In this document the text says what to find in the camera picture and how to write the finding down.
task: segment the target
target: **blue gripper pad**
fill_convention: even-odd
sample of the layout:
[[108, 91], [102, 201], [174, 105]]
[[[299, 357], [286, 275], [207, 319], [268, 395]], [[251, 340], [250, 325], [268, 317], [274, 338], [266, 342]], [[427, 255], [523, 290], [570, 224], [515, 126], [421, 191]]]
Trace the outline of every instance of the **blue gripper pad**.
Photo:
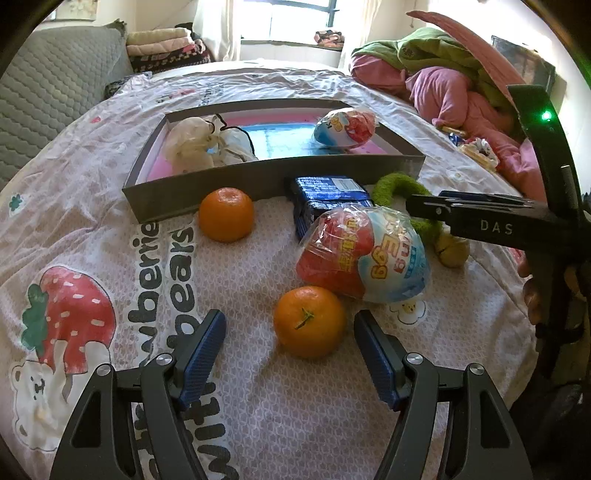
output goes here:
[[201, 337], [201, 340], [184, 367], [182, 385], [177, 385], [181, 388], [178, 401], [183, 410], [198, 400], [203, 392], [213, 363], [226, 337], [225, 315], [218, 310], [211, 310], [191, 336], [193, 335], [197, 340]]
[[353, 332], [357, 346], [374, 382], [374, 387], [378, 391], [379, 399], [395, 410], [400, 398], [394, 387], [396, 376], [392, 365], [388, 362], [384, 351], [364, 318], [355, 317]]

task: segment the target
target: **snack package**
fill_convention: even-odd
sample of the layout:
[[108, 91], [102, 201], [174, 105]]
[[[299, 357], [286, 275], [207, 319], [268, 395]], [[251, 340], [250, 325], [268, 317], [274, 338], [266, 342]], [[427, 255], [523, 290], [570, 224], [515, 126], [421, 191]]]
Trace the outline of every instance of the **snack package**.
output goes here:
[[333, 208], [347, 203], [374, 206], [361, 185], [342, 175], [298, 177], [290, 183], [289, 196], [294, 203], [295, 234], [299, 240], [320, 215]]
[[421, 293], [430, 270], [410, 217], [387, 207], [346, 205], [321, 215], [295, 267], [305, 282], [374, 303]]
[[317, 142], [328, 147], [360, 147], [373, 137], [378, 120], [372, 112], [358, 108], [332, 110], [314, 129]]

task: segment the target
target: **bear illustration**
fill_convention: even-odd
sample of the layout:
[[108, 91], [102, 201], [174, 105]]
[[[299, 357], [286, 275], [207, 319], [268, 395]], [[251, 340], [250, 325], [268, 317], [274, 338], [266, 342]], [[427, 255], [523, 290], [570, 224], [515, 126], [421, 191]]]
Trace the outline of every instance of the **bear illustration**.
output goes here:
[[103, 343], [88, 342], [80, 350], [86, 357], [87, 372], [67, 375], [67, 342], [57, 340], [53, 347], [55, 371], [45, 363], [26, 360], [13, 367], [11, 373], [15, 433], [29, 448], [46, 452], [59, 446], [70, 415], [96, 367], [111, 361]]

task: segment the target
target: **window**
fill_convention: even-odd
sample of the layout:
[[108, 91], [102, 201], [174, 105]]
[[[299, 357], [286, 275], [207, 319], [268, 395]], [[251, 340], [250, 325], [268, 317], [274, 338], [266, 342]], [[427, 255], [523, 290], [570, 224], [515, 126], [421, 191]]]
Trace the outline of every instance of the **window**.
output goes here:
[[242, 38], [314, 44], [316, 31], [334, 25], [336, 5], [337, 0], [244, 0]]

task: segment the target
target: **bedsheet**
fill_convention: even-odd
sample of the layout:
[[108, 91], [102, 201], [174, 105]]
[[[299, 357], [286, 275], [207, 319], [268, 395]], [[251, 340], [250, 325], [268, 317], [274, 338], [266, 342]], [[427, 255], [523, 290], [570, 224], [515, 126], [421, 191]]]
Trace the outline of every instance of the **bedsheet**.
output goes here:
[[[378, 400], [353, 338], [363, 307], [435, 364], [486, 366], [508, 404], [523, 391], [535, 339], [506, 248], [472, 242], [460, 270], [430, 252], [431, 282], [411, 313], [343, 299], [349, 326], [341, 347], [307, 362], [282, 351], [272, 330], [276, 301], [301, 284], [286, 198], [256, 202], [252, 235], [232, 245], [206, 239], [192, 215], [136, 223], [121, 187], [165, 112], [292, 97], [371, 108], [427, 155], [420, 180], [435, 193], [516, 194], [412, 107], [335, 71], [243, 64], [157, 79], [102, 102], [0, 193], [0, 434], [32, 479], [48, 478], [93, 368], [134, 367], [169, 351], [211, 308], [226, 314], [228, 334], [186, 413], [210, 480], [373, 478], [397, 414]], [[446, 418], [440, 406], [425, 479], [436, 475]], [[146, 478], [157, 478], [141, 405], [134, 419]]]

